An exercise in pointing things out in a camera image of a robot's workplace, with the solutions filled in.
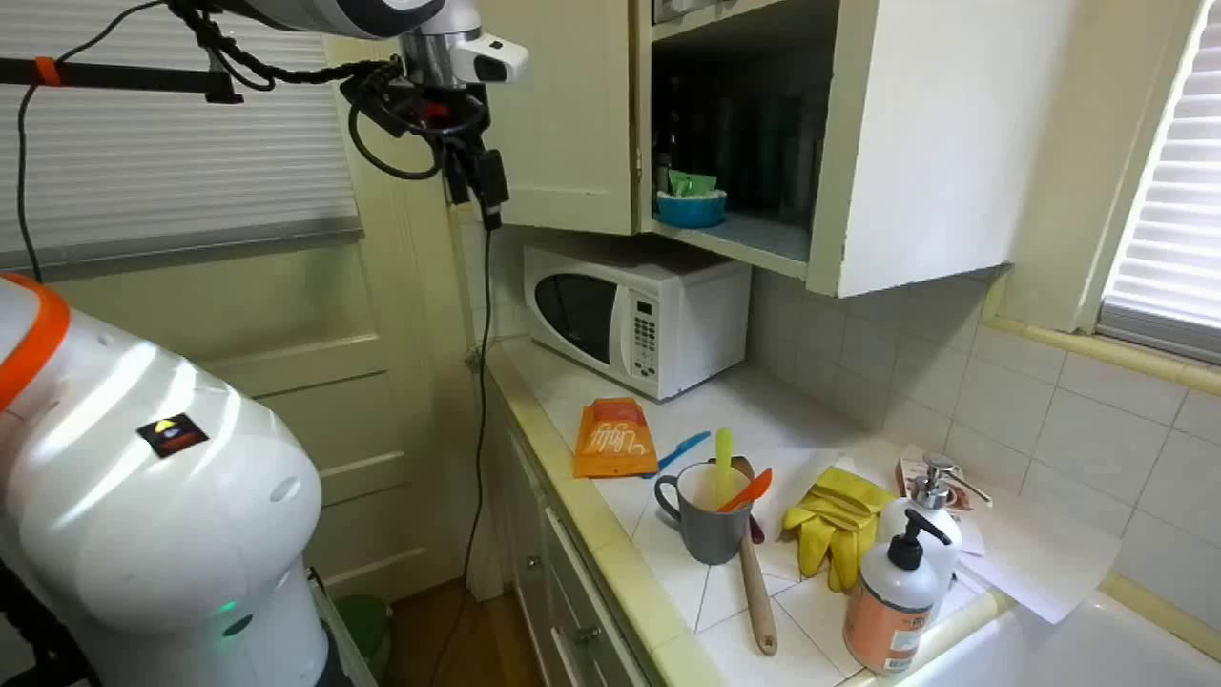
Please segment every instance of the window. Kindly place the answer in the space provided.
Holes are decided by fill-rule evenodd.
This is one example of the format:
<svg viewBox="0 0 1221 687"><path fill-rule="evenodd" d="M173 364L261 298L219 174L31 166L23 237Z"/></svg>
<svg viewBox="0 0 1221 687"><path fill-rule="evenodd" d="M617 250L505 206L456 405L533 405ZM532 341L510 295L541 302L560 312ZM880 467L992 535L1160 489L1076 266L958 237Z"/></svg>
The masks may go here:
<svg viewBox="0 0 1221 687"><path fill-rule="evenodd" d="M0 59L56 59L134 0L5 0ZM256 59L318 69L318 33L228 18ZM125 18L75 61L206 69L195 33L167 12ZM15 107L0 83L0 272L23 266L15 224ZM41 264L101 264L160 253L355 234L344 129L331 88L201 94L38 88L26 119L26 214Z"/></svg>
<svg viewBox="0 0 1221 687"><path fill-rule="evenodd" d="M1221 5L1183 59L1098 332L1221 364Z"/></svg>

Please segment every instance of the microwave door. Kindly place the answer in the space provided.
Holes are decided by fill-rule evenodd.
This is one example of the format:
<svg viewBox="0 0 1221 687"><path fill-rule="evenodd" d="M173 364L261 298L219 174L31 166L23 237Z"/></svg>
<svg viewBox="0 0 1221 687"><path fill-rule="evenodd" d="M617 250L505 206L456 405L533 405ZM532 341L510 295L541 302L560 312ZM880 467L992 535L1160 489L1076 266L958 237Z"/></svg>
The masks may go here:
<svg viewBox="0 0 1221 687"><path fill-rule="evenodd" d="M547 274L533 288L533 306L547 327L609 369L609 323L617 290L607 279L593 274Z"/></svg>

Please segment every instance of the kitchen counter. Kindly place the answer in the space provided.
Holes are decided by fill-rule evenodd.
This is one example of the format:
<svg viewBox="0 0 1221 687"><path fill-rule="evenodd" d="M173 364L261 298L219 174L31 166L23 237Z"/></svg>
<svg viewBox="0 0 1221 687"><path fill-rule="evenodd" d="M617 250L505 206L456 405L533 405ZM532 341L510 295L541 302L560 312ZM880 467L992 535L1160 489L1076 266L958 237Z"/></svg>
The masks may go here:
<svg viewBox="0 0 1221 687"><path fill-rule="evenodd" d="M740 565L691 563L679 535L658 518L653 480L573 479L580 410L594 398L625 398L625 388L532 341L495 345L487 365L629 634L668 685L875 685L838 641L846 597L827 590L824 577L798 577L798 547L777 542L777 523L821 470L838 463L889 484L893 463L921 456L916 445L861 434L753 365L663 405L639 398L660 456L696 430L732 428L735 456L747 456L756 470L776 470L770 491L756 505L767 532L758 570L777 625L777 654L765 655L753 641ZM714 444L702 444L679 467L710 456ZM1008 608L1001 590L960 577L921 659Z"/></svg>

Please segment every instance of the cup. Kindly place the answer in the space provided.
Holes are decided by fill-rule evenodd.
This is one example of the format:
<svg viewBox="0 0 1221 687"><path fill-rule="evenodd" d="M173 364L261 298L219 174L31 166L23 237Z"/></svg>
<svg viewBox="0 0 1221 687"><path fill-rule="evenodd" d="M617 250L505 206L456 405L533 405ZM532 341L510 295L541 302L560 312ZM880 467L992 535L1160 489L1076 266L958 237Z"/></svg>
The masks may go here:
<svg viewBox="0 0 1221 687"><path fill-rule="evenodd" d="M663 472L653 480L653 498L660 510L668 510L684 535L684 547L702 565L732 563L747 523L753 509L719 510L726 501L732 501L747 484L744 472L729 470L726 484L719 467L688 467L679 479Z"/></svg>

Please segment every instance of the white robot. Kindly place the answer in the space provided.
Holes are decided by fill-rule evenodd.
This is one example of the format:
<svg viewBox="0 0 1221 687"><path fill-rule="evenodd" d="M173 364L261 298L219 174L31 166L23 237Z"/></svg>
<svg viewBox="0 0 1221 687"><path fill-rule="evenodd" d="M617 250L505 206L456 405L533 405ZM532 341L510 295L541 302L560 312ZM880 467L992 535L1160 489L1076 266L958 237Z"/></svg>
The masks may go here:
<svg viewBox="0 0 1221 687"><path fill-rule="evenodd" d="M222 8L271 26L401 33L428 88L510 80L528 61L482 33L470 0ZM322 480L298 439L234 384L26 279L0 279L0 509L0 556L74 634L89 680L349 685L303 565Z"/></svg>

